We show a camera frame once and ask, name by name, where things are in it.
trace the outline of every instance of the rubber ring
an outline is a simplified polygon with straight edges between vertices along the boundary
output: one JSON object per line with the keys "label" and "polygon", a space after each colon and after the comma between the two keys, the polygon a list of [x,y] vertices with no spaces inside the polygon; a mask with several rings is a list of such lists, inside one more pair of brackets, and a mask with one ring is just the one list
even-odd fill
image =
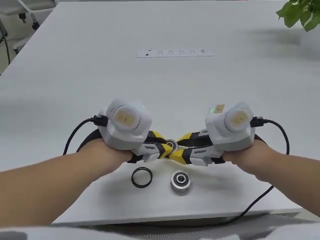
{"label": "rubber ring", "polygon": [[[135,182],[135,180],[134,180],[134,175],[135,175],[137,172],[143,171],[143,170],[146,171],[146,172],[148,172],[148,173],[150,174],[150,180],[149,180],[149,182],[147,182],[146,184],[140,185],[140,184],[138,184],[138,183]],[[136,186],[137,188],[139,188],[139,189],[144,189],[144,188],[148,187],[148,186],[151,184],[153,177],[154,177],[154,176],[153,176],[153,174],[152,174],[152,172],[151,172],[151,170],[150,170],[149,168],[144,167],[144,166],[141,166],[141,167],[138,167],[136,170],[133,171],[133,173],[132,173],[132,175],[131,175],[131,182],[132,182],[132,184],[133,184],[134,186]]]}

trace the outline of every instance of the forearm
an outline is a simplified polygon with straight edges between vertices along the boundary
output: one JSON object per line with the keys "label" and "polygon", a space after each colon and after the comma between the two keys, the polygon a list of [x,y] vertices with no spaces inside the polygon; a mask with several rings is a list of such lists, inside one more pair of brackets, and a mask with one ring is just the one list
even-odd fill
{"label": "forearm", "polygon": [[263,180],[293,202],[320,216],[320,161],[279,153],[264,169]]}
{"label": "forearm", "polygon": [[79,152],[0,173],[0,227],[50,224],[104,167]]}

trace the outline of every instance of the metal bearing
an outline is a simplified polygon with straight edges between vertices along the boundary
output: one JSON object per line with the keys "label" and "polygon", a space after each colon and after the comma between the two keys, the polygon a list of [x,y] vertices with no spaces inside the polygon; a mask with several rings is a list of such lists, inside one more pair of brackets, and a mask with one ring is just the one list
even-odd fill
{"label": "metal bearing", "polygon": [[191,186],[191,178],[184,171],[175,171],[170,177],[170,185],[176,192],[183,193]]}
{"label": "metal bearing", "polygon": [[172,152],[170,152],[170,154],[172,154],[173,152],[177,151],[178,148],[179,148],[178,143],[173,139],[167,139],[167,143],[166,144],[173,148],[173,150],[172,150]]}

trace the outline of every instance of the cable connector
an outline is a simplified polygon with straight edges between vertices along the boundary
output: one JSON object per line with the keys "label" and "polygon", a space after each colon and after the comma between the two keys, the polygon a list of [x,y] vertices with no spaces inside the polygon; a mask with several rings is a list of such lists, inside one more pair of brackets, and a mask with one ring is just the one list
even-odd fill
{"label": "cable connector", "polygon": [[92,122],[96,126],[106,127],[108,125],[108,117],[104,115],[94,115]]}
{"label": "cable connector", "polygon": [[264,119],[262,116],[254,116],[252,120],[250,121],[250,126],[252,128],[262,127],[265,125],[268,121]]}

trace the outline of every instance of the yellow object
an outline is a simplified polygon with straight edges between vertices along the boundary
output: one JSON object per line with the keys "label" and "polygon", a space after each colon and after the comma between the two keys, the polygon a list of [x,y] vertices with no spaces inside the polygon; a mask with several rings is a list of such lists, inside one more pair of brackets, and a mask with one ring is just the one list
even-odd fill
{"label": "yellow object", "polygon": [[152,131],[153,134],[155,135],[156,138],[161,138],[161,139],[165,139],[160,133],[158,133],[157,131]]}
{"label": "yellow object", "polygon": [[186,135],[180,137],[177,142],[185,140],[185,139],[189,139],[191,137],[192,132],[187,133]]}
{"label": "yellow object", "polygon": [[180,163],[180,164],[186,165],[187,163],[182,157],[183,152],[184,152],[183,149],[180,149],[178,151],[174,151],[173,153],[171,153],[169,155],[169,158]]}
{"label": "yellow object", "polygon": [[169,153],[171,153],[174,149],[167,145],[167,144],[161,144],[162,147],[164,148],[164,153],[159,157],[159,159],[163,159],[165,156],[167,156]]}

